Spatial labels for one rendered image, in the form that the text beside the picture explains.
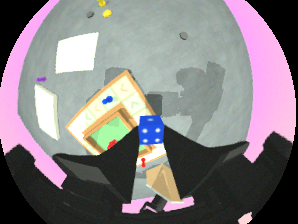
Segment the red die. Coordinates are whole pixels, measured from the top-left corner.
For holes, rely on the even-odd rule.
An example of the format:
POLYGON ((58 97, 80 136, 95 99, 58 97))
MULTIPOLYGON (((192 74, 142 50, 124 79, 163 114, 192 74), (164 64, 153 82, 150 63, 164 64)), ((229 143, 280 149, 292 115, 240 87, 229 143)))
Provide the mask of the red die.
POLYGON ((117 144, 118 141, 117 140, 110 141, 110 143, 108 144, 108 148, 106 148, 106 149, 109 149, 109 147, 112 148, 114 143, 117 144))

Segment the blue pawn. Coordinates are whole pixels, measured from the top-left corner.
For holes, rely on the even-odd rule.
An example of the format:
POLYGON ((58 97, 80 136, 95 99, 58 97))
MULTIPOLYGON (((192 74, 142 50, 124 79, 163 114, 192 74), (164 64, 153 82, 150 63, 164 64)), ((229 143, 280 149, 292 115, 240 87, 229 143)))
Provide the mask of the blue pawn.
POLYGON ((101 103, 102 104, 106 104, 106 103, 112 103, 113 97, 112 96, 108 96, 106 97, 106 99, 102 100, 101 103))

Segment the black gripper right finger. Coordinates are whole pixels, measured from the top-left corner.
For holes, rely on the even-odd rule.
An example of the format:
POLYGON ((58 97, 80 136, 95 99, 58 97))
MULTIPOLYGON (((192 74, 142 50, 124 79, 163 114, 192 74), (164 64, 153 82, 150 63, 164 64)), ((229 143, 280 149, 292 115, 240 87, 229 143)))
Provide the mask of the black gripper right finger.
POLYGON ((250 143, 242 140, 233 145, 208 148, 197 141, 186 139, 182 133, 164 124, 162 144, 178 194, 180 198, 188 198, 193 197, 194 190, 204 184, 218 167, 246 153, 250 143))

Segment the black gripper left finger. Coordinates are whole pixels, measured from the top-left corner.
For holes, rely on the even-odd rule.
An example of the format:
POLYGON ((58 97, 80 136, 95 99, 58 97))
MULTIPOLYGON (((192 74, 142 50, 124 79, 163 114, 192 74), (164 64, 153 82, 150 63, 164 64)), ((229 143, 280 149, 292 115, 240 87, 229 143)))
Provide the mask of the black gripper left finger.
POLYGON ((101 155, 68 155, 55 153, 52 160, 67 176, 78 177, 82 181, 104 185, 120 197, 122 204, 132 200, 134 179, 136 179, 137 156, 140 149, 140 129, 138 125, 130 129, 124 139, 101 155))

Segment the blue die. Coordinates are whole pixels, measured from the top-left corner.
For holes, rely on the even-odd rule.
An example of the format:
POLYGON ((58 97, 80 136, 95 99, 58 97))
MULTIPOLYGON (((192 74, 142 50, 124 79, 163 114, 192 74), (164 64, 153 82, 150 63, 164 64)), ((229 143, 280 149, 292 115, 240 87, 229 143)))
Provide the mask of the blue die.
POLYGON ((162 144, 164 123, 160 116, 140 116, 140 144, 162 144))

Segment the red pawn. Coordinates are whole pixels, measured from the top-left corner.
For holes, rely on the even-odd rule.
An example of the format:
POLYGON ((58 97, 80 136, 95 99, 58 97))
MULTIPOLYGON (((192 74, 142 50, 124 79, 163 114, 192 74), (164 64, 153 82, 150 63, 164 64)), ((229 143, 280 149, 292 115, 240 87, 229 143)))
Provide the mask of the red pawn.
POLYGON ((142 161, 141 167, 145 168, 145 161, 146 161, 145 157, 142 157, 141 161, 142 161))

